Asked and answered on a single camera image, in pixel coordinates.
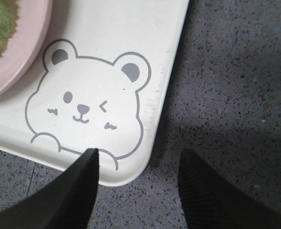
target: bear ear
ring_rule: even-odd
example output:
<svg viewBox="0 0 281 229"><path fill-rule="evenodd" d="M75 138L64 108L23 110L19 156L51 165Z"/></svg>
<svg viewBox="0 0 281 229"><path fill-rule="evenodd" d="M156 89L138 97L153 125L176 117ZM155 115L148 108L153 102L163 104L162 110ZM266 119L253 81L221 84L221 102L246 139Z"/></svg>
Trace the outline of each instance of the bear ear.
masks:
<svg viewBox="0 0 281 229"><path fill-rule="evenodd" d="M126 52L120 55L115 61L115 67L119 68L128 79L131 85L137 90L143 89L150 80L151 67L145 57L137 52Z"/></svg>
<svg viewBox="0 0 281 229"><path fill-rule="evenodd" d="M66 39L58 39L46 47L43 53L43 65L48 70L62 61L75 57L77 57L77 51L74 44Z"/></svg>

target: bear mouth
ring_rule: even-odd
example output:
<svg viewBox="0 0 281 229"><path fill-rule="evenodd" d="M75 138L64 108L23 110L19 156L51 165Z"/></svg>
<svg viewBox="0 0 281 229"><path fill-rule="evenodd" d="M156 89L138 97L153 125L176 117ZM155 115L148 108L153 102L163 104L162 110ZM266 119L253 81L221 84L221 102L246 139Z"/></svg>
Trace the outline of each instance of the bear mouth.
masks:
<svg viewBox="0 0 281 229"><path fill-rule="evenodd" d="M81 123L84 123L84 124L89 122L88 119L87 119L87 120L83 120L82 117L83 117L83 114L81 114L79 118L76 118L76 116L73 116L73 119L74 119L76 122L81 122Z"/></svg>

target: gray outline drawing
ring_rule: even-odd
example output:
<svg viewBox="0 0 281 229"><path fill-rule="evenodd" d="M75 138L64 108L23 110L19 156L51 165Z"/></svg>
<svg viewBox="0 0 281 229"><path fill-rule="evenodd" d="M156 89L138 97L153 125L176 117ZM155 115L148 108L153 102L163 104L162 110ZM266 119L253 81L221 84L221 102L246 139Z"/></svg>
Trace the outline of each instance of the gray outline drawing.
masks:
<svg viewBox="0 0 281 229"><path fill-rule="evenodd" d="M147 78L145 84L144 84L142 87L140 87L139 89L137 89L137 90L135 91L136 103L137 103L136 119L137 119L137 121L138 121L139 124L140 124L140 138L139 138L138 143L136 144L136 146L135 146L130 152L128 152L128 153L126 153L125 155L122 155L122 156L114 156L111 152L109 152L109 151L107 151L107 150L105 150L105 149L99 149L100 152L106 153L106 154L109 155L111 158L113 158L113 160L114 160L114 162L115 162L115 170L118 170L118 168L119 168L119 166L118 166L118 160L125 159L125 158L129 157L130 155L132 155L132 154L139 148L139 146L141 145L142 139L143 139L144 128L143 128L143 124L142 124L142 122L141 122L141 119L140 119L140 117L139 117L139 113L140 113L140 98L139 98L139 92L140 92L142 89L144 89L144 88L146 87L146 85L148 84L148 82L150 81L150 78L151 78L151 67L150 67L150 64L149 64L149 62L147 61L147 59L146 59L144 56L142 56L141 54L139 54L139 53L137 53L137 52L125 52L125 53L121 54L120 56L118 56L118 57L115 59L114 62L109 62L109 61L106 61L106 60L104 60L104 59L97 58L97 57L79 56L78 53L77 53L76 47L74 46L74 44L73 44L71 41L67 40L67 39L57 39L57 40L51 42L51 43L45 48L45 50L44 50L44 52L43 52L43 56L42 56L42 59L43 59L43 60L42 60L42 61L43 61L43 67L44 67L44 69L45 69L46 72L45 72L45 74L43 75L43 77L41 78L41 80L39 81L39 84L38 84L38 87L37 87L36 91L30 95L30 97L28 98L28 100L27 100L27 102L26 102L26 106L25 106L25 119L26 119L27 126L28 126L29 129L34 133L34 136L33 136L33 138L31 139L31 143L33 143L33 141L34 141L37 137L39 137L39 136L41 136L41 135L47 135L47 136L50 136L51 138L53 138L53 139L57 142L57 144L58 144L58 152L60 152L61 150L65 150L65 151L68 151L68 152L71 152L71 153L74 153L74 154L78 154L78 155L81 155L81 154L83 153L83 152L78 152L78 151L75 151L75 150L72 150L72 149L69 149L69 148L66 148L66 147L61 146L61 144L60 144L59 140L56 138L56 136L54 136L54 135L51 134L51 133L48 133L48 132L37 133L37 132L31 127L31 125L30 125L30 123L29 123L29 120L28 120L28 113L27 113L27 112L28 112L29 101L39 92L40 87L41 87L41 84L42 84L42 82L43 82L45 76L49 73L49 71L48 71L48 69L47 69L47 66L46 66L46 63L45 63L45 61L44 61L44 60L45 60L46 52L47 52L47 50L49 49L49 47L50 47L51 45L53 45L54 43L56 43L56 42L67 42L67 43L69 43L69 44L72 46L72 48L73 48L73 50L74 50L74 52L75 52L76 59L91 59L91 60L101 61L101 62L104 62L104 63L109 64L109 65L111 65L111 66L114 66L114 65L116 64L116 62L117 62L121 57L123 57L123 56L125 56L125 55L136 55L136 56L142 58L142 59L146 62L147 66L148 66L148 78ZM126 69L127 69L127 67L124 65L121 70L125 73ZM103 108L103 105L104 105L105 103L106 103L106 101L104 101L104 102L99 106L104 112L106 112L106 110ZM117 128L117 127L115 127L115 126L113 126L113 125L110 125L110 124L109 124L109 125L106 125L106 127L107 127L107 128L111 128L111 129Z"/></svg>

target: bear blush mark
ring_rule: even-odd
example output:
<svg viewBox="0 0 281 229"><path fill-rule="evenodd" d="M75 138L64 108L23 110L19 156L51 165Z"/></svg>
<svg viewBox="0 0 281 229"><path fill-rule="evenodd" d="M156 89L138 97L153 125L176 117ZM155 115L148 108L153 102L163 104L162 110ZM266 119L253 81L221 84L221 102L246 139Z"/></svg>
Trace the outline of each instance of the bear blush mark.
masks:
<svg viewBox="0 0 281 229"><path fill-rule="evenodd" d="M117 126L115 125L111 125L110 123L106 123L106 125L104 126L105 129L111 129L111 130L116 130Z"/></svg>
<svg viewBox="0 0 281 229"><path fill-rule="evenodd" d="M47 111L51 114L58 115L58 109L47 109Z"/></svg>

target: white tray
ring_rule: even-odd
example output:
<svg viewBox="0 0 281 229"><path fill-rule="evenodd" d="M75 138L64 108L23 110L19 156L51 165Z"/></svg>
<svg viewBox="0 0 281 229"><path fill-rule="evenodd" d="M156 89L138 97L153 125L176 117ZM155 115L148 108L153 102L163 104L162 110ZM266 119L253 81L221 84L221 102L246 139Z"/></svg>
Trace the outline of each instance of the white tray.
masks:
<svg viewBox="0 0 281 229"><path fill-rule="evenodd" d="M53 2L27 73L0 96L0 149L65 170L100 151L100 184L146 167L188 0Z"/></svg>

